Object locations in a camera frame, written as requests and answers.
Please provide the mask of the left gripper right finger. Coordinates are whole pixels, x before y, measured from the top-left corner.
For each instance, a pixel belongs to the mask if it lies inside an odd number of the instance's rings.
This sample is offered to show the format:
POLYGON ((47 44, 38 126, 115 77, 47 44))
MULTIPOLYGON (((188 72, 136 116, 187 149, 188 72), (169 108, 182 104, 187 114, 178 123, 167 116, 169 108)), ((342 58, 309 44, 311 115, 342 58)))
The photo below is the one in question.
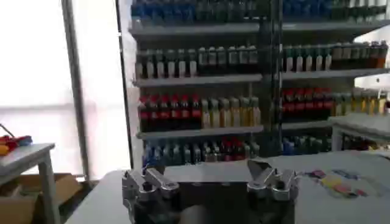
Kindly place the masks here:
POLYGON ((247 191, 258 199, 270 198, 275 201, 293 201, 299 194, 298 176, 294 170, 279 171, 269 163, 250 159, 247 161, 252 180, 247 191))

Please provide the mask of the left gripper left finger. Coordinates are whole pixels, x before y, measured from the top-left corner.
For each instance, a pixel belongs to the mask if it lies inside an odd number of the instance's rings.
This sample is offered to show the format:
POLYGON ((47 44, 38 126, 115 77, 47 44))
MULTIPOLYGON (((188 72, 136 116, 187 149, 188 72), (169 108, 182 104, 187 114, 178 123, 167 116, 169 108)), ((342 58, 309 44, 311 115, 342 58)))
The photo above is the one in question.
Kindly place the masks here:
POLYGON ((171 201, 180 193, 178 182, 165 176, 165 166, 149 166, 142 171, 127 170, 122 176, 122 203, 134 208, 135 203, 171 201))

